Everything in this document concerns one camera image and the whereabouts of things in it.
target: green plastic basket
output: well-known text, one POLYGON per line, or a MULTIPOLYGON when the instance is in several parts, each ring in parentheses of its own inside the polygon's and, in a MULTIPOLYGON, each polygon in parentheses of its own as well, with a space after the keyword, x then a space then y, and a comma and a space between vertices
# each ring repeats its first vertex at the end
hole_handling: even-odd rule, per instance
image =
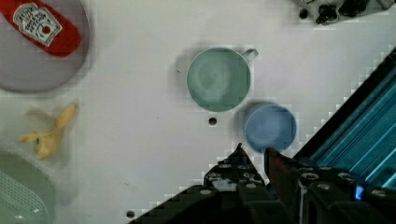
POLYGON ((53 186, 33 165, 0 152, 0 223, 50 224, 53 186))

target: mug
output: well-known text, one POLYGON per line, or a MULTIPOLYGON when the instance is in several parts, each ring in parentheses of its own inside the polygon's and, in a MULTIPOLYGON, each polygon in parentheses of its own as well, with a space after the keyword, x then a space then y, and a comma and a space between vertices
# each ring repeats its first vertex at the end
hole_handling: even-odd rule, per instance
POLYGON ((245 136, 250 146, 259 152, 273 147, 285 150, 294 141, 296 119, 283 106, 261 103, 247 110, 245 136))
POLYGON ((232 49, 208 49, 198 54, 190 65, 187 86, 192 99, 214 112, 239 105, 250 88, 248 63, 257 57, 255 49, 240 54, 232 49))

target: light green container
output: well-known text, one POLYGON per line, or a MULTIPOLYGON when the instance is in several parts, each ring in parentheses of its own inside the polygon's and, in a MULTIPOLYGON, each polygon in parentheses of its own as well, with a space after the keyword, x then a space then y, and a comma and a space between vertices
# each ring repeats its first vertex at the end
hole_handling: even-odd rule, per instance
POLYGON ((200 53, 187 74, 192 99, 201 107, 215 112, 239 105, 250 88, 248 63, 257 55, 255 49, 249 49, 244 54, 225 48, 200 53))
POLYGON ((54 190, 50 181, 19 156, 0 151, 0 223, 50 224, 54 190))

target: light green mug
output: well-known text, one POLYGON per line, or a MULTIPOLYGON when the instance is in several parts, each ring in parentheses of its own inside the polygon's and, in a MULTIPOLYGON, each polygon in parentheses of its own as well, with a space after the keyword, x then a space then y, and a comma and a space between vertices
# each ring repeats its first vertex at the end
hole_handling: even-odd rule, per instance
POLYGON ((248 63, 258 54, 255 49, 243 54, 226 48, 201 52, 193 60, 187 74, 192 99, 204 109, 215 112, 239 105, 250 88, 248 63))

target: gray plate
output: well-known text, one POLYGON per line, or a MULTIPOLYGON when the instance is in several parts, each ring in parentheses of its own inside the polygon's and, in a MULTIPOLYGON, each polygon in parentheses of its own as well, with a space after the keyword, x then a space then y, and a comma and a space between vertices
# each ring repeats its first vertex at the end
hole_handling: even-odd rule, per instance
POLYGON ((76 25, 81 34, 78 49, 65 58, 49 55, 24 38, 0 14, 0 88, 17 92, 49 91, 75 76, 90 43, 85 10, 79 0, 44 0, 76 25))

